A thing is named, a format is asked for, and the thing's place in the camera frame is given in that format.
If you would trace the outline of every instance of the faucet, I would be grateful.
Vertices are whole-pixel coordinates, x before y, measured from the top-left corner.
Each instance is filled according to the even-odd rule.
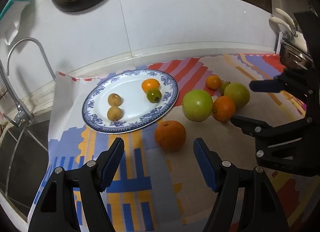
[[[44,61],[50,71],[50,74],[53,78],[53,80],[55,81],[55,74],[49,64],[49,61],[47,59],[47,56],[44,52],[44,49],[41,45],[41,43],[37,40],[37,39],[34,39],[34,38],[25,38],[25,39],[21,39],[19,40],[17,43],[15,43],[13,45],[13,47],[11,48],[9,54],[8,54],[8,59],[7,59],[7,73],[5,72],[4,68],[3,68],[3,65],[2,65],[2,62],[0,61],[0,75],[4,81],[4,84],[5,86],[7,87],[7,90],[10,94],[10,96],[12,97],[16,107],[17,107],[17,110],[18,110],[18,113],[17,115],[11,119],[10,117],[8,117],[6,114],[3,114],[4,117],[10,121],[14,126],[16,127],[19,127],[21,125],[21,123],[23,122],[23,120],[25,120],[27,123],[29,123],[33,118],[34,118],[34,115],[29,111],[29,109],[27,108],[27,106],[19,99],[19,97],[17,96],[16,92],[14,91],[10,81],[9,81],[9,78],[8,78],[8,75],[9,75],[9,61],[10,61],[10,57],[12,55],[12,51],[15,49],[15,47],[19,44],[19,43],[22,43],[22,42],[25,42],[25,41],[32,41],[34,43],[36,43],[41,51],[41,54],[44,58]]]

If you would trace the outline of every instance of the plate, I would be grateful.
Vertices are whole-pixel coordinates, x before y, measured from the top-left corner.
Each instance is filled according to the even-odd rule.
[[[148,78],[160,83],[162,98],[159,103],[150,103],[141,84]],[[108,96],[116,93],[123,102],[119,106],[124,116],[115,122],[107,118],[111,107]],[[127,133],[145,127],[163,115],[174,105],[178,97],[178,83],[165,72],[153,69],[124,71],[103,81],[93,89],[82,107],[82,116],[87,125],[101,133]]]

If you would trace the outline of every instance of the colorful tablecloth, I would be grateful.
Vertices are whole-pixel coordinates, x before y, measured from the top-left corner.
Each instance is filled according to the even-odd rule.
[[[49,126],[49,167],[29,213],[28,221],[51,172],[57,166],[66,170],[79,168],[109,148],[116,137],[125,143],[125,152],[115,178],[102,198],[116,231],[202,231],[212,210],[216,193],[207,187],[192,144],[202,137],[222,160],[239,168],[253,169],[254,139],[242,134],[230,122],[213,117],[192,122],[182,112],[182,98],[192,89],[204,89],[213,99],[219,91],[209,90],[205,79],[217,74],[222,80],[240,82],[271,79],[283,71],[277,55],[219,55],[173,60],[138,68],[158,69],[172,75],[179,85],[179,97],[161,120],[141,130],[111,135],[98,133],[82,119],[81,109],[89,92],[107,77],[74,78],[58,73]],[[305,105],[286,92],[253,93],[250,102],[237,115],[268,122],[272,126],[303,117]],[[187,130],[185,146],[177,152],[164,152],[154,140],[158,123],[176,120]],[[296,231],[312,212],[319,199],[320,178],[265,169],[284,207],[292,231]],[[243,190],[239,189],[230,231],[236,231],[242,207]],[[76,210],[82,231],[87,225],[79,190],[74,190]]]

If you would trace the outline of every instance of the sink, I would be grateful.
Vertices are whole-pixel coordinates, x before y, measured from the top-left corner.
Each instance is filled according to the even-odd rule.
[[[51,111],[27,125],[6,127],[0,139],[0,189],[24,217],[48,167],[48,130]]]

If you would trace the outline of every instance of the plate rim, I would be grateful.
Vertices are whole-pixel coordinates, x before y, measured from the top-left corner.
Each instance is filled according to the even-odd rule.
[[[158,117],[156,117],[155,119],[151,119],[150,122],[146,122],[145,124],[142,124],[141,126],[139,127],[127,127],[127,128],[123,128],[123,129],[119,129],[119,130],[111,130],[111,129],[104,129],[102,127],[97,127],[95,126],[94,124],[92,124],[88,119],[87,119],[87,116],[85,115],[85,109],[86,109],[86,106],[87,106],[87,103],[88,101],[90,100],[91,96],[92,96],[92,93],[98,89],[99,86],[103,85],[105,82],[107,82],[110,78],[113,78],[113,77],[117,77],[117,76],[120,76],[120,75],[123,75],[124,73],[126,72],[130,72],[130,71],[143,71],[143,70],[146,70],[146,71],[154,71],[154,72],[159,72],[159,73],[162,73],[168,77],[170,77],[172,80],[173,80],[173,83],[176,87],[176,91],[175,91],[175,94],[176,97],[174,99],[174,101],[171,102],[171,104],[168,106],[168,109],[166,111],[164,111],[161,115],[159,115]],[[87,95],[87,97],[85,98],[84,100],[84,103],[82,105],[82,110],[81,110],[81,113],[82,113],[82,118],[84,120],[84,122],[90,127],[92,128],[93,130],[99,132],[99,133],[106,133],[106,134],[121,134],[121,133],[128,133],[128,132],[132,132],[132,131],[135,131],[135,130],[139,130],[143,127],[146,127],[152,123],[154,123],[155,121],[159,120],[161,117],[163,117],[175,104],[175,102],[177,101],[178,99],[178,95],[179,95],[179,86],[178,86],[178,82],[174,79],[173,76],[171,76],[170,74],[164,72],[164,71],[161,71],[161,70],[157,70],[157,69],[148,69],[148,68],[139,68],[139,69],[131,69],[131,70],[125,70],[121,73],[118,73],[114,76],[110,76],[108,77],[107,79],[103,80],[100,84],[98,84],[93,90],[90,91],[90,93]]]

